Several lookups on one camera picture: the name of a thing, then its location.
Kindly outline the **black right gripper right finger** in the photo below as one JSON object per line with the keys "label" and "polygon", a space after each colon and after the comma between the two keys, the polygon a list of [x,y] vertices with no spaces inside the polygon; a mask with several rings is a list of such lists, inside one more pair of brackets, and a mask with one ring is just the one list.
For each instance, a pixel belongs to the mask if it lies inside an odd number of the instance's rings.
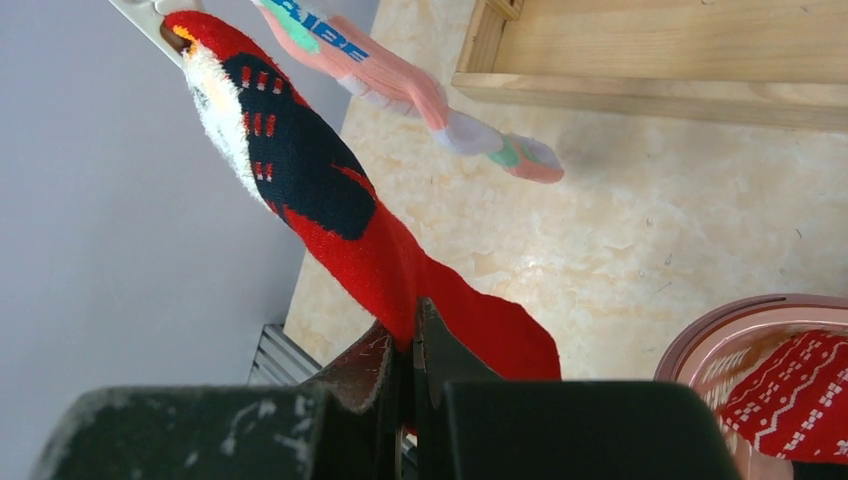
{"label": "black right gripper right finger", "polygon": [[654,381],[508,381],[416,311],[412,372],[422,479],[735,479],[711,410]]}

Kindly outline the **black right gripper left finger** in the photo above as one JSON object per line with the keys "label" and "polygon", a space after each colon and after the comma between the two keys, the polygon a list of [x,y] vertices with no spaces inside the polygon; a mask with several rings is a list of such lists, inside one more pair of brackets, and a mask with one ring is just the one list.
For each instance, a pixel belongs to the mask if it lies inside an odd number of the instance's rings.
{"label": "black right gripper left finger", "polygon": [[394,479],[398,381],[372,326],[290,386],[110,387],[80,396],[33,479]]}

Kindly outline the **pink plastic laundry basket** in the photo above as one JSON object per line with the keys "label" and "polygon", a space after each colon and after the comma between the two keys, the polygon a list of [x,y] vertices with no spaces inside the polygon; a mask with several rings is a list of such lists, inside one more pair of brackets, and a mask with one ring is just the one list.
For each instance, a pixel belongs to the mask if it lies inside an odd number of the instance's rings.
{"label": "pink plastic laundry basket", "polygon": [[810,294],[745,298],[716,308],[667,348],[654,378],[691,387],[713,412],[775,350],[808,330],[847,334],[847,300]]}

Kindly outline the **red patterned sock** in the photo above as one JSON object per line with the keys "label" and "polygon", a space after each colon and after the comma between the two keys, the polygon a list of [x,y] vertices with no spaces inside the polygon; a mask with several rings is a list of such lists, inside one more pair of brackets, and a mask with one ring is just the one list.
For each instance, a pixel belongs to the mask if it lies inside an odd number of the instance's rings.
{"label": "red patterned sock", "polygon": [[845,465],[847,337],[792,337],[731,391],[718,415],[762,454]]}

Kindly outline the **pink sock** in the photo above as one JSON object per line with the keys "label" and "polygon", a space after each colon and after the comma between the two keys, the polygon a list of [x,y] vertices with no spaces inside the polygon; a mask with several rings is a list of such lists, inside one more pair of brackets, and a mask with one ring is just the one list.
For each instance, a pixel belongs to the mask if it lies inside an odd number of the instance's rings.
{"label": "pink sock", "polygon": [[397,115],[419,118],[431,137],[463,156],[485,156],[510,175],[542,184],[564,177],[548,145],[503,133],[449,105],[443,85],[375,41],[325,1],[254,3],[283,50],[337,81],[355,97]]}

